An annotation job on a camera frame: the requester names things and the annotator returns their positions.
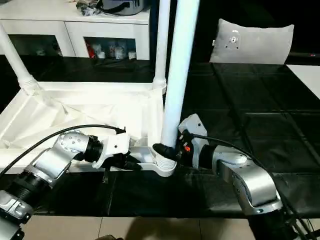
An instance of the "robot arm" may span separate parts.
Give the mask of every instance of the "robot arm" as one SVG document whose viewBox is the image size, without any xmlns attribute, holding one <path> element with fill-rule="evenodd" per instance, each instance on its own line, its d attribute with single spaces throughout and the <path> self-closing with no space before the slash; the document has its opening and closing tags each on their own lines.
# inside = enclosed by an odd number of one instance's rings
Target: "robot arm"
<svg viewBox="0 0 320 240">
<path fill-rule="evenodd" d="M 53 147 L 40 153 L 6 190 L 0 191 L 0 240 L 24 237 L 20 224 L 28 222 L 42 196 L 55 186 L 72 160 L 85 159 L 93 168 L 104 167 L 107 158 L 126 158 L 129 143 L 127 133 L 111 135 L 104 141 L 78 130 L 59 135 Z"/>
<path fill-rule="evenodd" d="M 212 169 L 213 173 L 232 185 L 243 213 L 256 239 L 293 240 L 297 237 L 276 185 L 269 173 L 245 153 L 228 146 L 209 145 L 198 115 L 193 114 L 179 125 L 180 142 L 185 159 L 194 168 Z"/>
</svg>

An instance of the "black cylindrical joint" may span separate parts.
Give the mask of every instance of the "black cylindrical joint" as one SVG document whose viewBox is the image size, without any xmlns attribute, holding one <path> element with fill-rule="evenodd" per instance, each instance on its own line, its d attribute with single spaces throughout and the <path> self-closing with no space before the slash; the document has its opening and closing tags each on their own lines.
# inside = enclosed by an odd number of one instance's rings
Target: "black cylindrical joint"
<svg viewBox="0 0 320 240">
<path fill-rule="evenodd" d="M 217 145 L 204 145 L 199 156 L 199 167 L 212 170 L 212 158 Z"/>
<path fill-rule="evenodd" d="M 88 145 L 84 152 L 84 159 L 86 162 L 93 163 L 98 161 L 101 156 L 104 145 L 98 140 L 97 137 L 90 136 Z"/>
<path fill-rule="evenodd" d="M 298 235 L 292 227 L 290 218 L 291 216 L 282 208 L 265 214 L 248 216 L 248 221 L 257 240 L 292 240 Z"/>
<path fill-rule="evenodd" d="M 50 189 L 48 182 L 32 172 L 24 171 L 13 180 L 6 192 L 35 208 Z"/>
</svg>

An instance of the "cabinet glass door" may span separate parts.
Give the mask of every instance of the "cabinet glass door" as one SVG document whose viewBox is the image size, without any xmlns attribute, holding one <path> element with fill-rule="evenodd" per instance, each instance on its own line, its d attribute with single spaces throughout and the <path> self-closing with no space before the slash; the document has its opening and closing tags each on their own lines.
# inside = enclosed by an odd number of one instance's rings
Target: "cabinet glass door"
<svg viewBox="0 0 320 240">
<path fill-rule="evenodd" d="M 90 58 L 135 59 L 136 41 L 128 38 L 84 37 Z"/>
<path fill-rule="evenodd" d="M 54 35 L 9 34 L 19 55 L 62 56 Z"/>
</svg>

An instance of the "white cabinet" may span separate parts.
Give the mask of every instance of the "white cabinet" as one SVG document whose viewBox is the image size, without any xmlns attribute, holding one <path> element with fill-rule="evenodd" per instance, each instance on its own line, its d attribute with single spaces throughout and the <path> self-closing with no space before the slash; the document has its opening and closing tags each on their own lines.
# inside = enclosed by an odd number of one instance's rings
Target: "white cabinet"
<svg viewBox="0 0 320 240">
<path fill-rule="evenodd" d="M 131 16 L 82 16 L 76 2 L 67 0 L 11 0 L 0 6 L 0 21 L 20 55 L 44 49 L 51 56 L 57 53 L 52 54 L 54 45 L 64 57 L 87 58 L 87 42 L 100 44 L 108 57 L 110 42 L 121 42 L 119 47 L 126 42 L 137 59 L 149 60 L 149 17 L 149 9 Z"/>
<path fill-rule="evenodd" d="M 1 20 L 1 23 L 21 55 L 35 55 L 43 50 L 43 54 L 54 55 L 56 51 L 64 57 L 76 56 L 63 21 Z"/>
<path fill-rule="evenodd" d="M 107 22 L 65 22 L 75 56 L 88 58 L 86 42 L 97 39 L 97 42 L 130 39 L 138 60 L 149 60 L 149 25 Z"/>
</svg>

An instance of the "white table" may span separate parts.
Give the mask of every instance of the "white table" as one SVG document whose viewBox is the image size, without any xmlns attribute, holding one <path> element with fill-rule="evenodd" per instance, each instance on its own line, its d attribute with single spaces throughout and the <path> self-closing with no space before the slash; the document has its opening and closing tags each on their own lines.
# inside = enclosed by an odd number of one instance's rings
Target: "white table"
<svg viewBox="0 0 320 240">
<path fill-rule="evenodd" d="M 320 66 L 287 66 L 320 99 Z"/>
<path fill-rule="evenodd" d="M 11 0 L 0 6 L 8 34 L 54 35 L 65 57 L 89 57 L 84 37 L 134 39 L 136 56 L 149 60 L 149 15 L 82 16 L 67 0 Z"/>
</svg>

